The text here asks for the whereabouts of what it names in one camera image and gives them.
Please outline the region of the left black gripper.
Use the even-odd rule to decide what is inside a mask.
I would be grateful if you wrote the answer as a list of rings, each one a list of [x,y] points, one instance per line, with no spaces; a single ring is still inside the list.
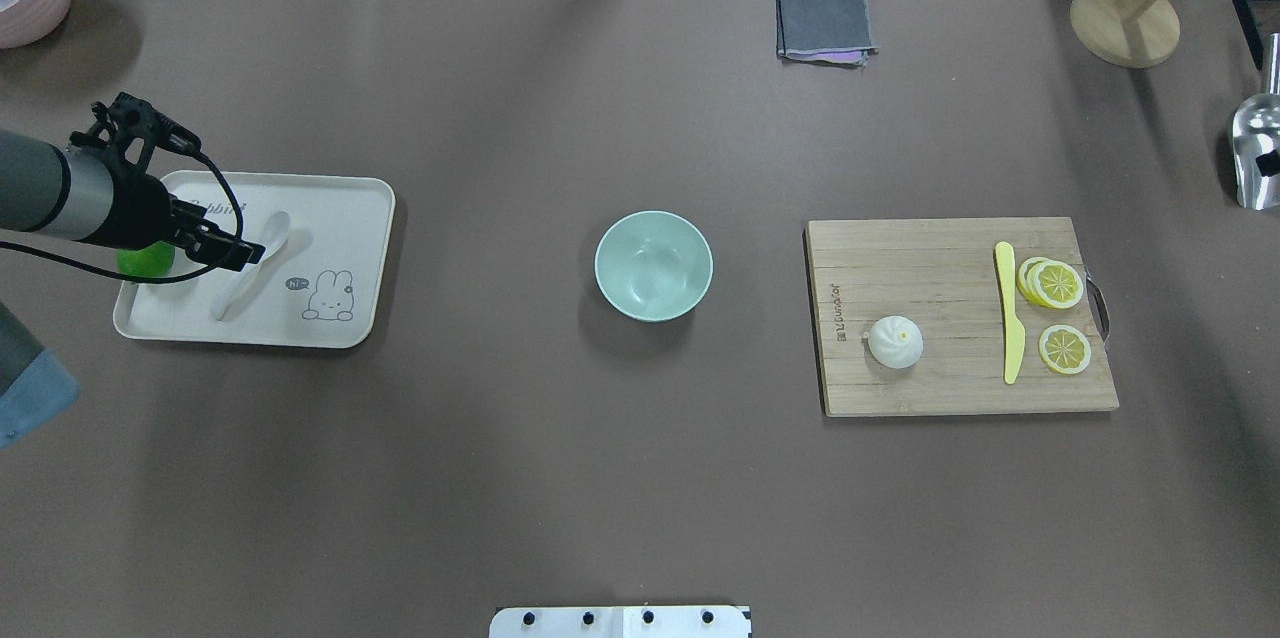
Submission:
[[[110,249],[137,250],[175,240],[175,247],[189,260],[232,272],[259,264],[266,252],[264,245],[244,240],[244,217],[237,201],[229,202],[236,217],[233,234],[209,220],[205,206],[177,199],[154,176],[113,176],[111,186],[108,214]]]

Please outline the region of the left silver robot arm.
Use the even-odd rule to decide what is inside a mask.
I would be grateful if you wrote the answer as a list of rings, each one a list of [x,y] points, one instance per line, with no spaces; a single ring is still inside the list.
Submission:
[[[106,249],[169,243],[209,270],[238,272],[265,252],[241,228],[229,233],[207,220],[205,208],[170,193],[120,149],[60,149],[8,129],[1,145],[5,231]],[[1,360],[6,447],[69,407],[81,387],[8,307],[1,310]]]

